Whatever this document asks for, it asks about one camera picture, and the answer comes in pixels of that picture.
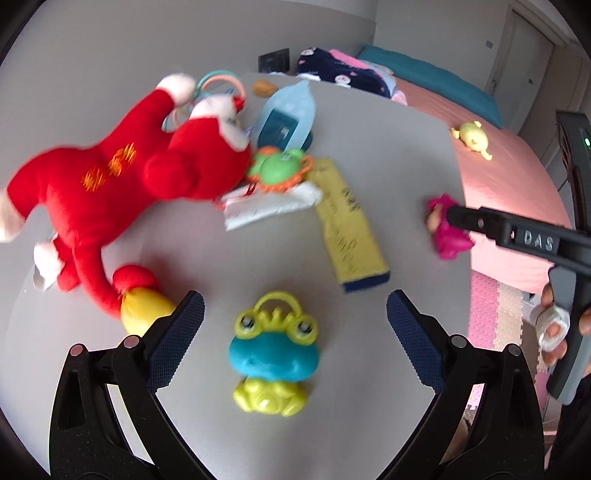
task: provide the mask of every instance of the black wall socket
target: black wall socket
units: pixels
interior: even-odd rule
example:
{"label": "black wall socket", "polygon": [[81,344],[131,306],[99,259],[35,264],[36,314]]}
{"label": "black wall socket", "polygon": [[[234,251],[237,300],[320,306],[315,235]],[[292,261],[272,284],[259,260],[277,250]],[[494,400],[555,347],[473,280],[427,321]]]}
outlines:
{"label": "black wall socket", "polygon": [[290,49],[272,51],[259,56],[259,72],[283,72],[290,71]]}

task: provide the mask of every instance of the magenta toy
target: magenta toy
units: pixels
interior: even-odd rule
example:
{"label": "magenta toy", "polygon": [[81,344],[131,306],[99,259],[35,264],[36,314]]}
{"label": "magenta toy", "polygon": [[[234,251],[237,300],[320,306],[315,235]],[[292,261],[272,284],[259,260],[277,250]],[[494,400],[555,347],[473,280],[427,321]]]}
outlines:
{"label": "magenta toy", "polygon": [[437,255],[442,260],[455,260],[458,253],[467,252],[474,246],[474,242],[464,230],[447,223],[447,209],[453,205],[459,204],[447,193],[427,203],[427,230],[432,234]]}

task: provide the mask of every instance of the hand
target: hand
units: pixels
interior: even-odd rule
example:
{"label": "hand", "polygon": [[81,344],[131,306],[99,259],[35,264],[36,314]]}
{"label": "hand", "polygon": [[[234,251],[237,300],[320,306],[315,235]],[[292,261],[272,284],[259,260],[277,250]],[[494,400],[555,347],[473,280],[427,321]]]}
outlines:
{"label": "hand", "polygon": [[[542,301],[541,305],[544,308],[550,307],[554,303],[554,293],[552,292],[552,288],[550,284],[547,284],[544,287],[544,291],[542,292]],[[579,320],[579,330],[581,331],[581,335],[591,335],[591,309],[587,309],[585,313],[583,313],[582,317]],[[548,326],[547,332],[550,336],[558,335],[560,331],[560,326],[556,323],[552,323]],[[554,365],[558,360],[560,360],[566,354],[566,340],[562,340],[558,347],[556,347],[551,352],[542,352],[542,358],[546,365],[551,367]],[[589,364],[585,369],[583,377],[591,374],[591,359],[589,360]]]}

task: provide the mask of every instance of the frog toy eye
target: frog toy eye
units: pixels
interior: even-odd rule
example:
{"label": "frog toy eye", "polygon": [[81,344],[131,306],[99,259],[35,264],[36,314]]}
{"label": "frog toy eye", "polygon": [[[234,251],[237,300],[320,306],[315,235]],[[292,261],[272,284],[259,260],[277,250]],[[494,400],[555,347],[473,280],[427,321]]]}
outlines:
{"label": "frog toy eye", "polygon": [[257,318],[256,312],[253,310],[241,313],[234,324],[236,337],[243,340],[256,337],[262,330],[262,322]]}
{"label": "frog toy eye", "polygon": [[318,337],[318,325],[312,317],[303,314],[290,321],[285,333],[298,345],[312,345]]}

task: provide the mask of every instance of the teal headboard cushion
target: teal headboard cushion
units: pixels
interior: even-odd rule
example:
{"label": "teal headboard cushion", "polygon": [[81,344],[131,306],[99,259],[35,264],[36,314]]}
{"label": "teal headboard cushion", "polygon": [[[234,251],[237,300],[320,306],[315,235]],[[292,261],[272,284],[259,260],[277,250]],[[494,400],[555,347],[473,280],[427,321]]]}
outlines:
{"label": "teal headboard cushion", "polygon": [[358,56],[359,60],[372,61],[388,67],[396,77],[438,93],[481,116],[497,128],[502,128],[501,114],[496,100],[459,76],[395,51],[367,45]]}

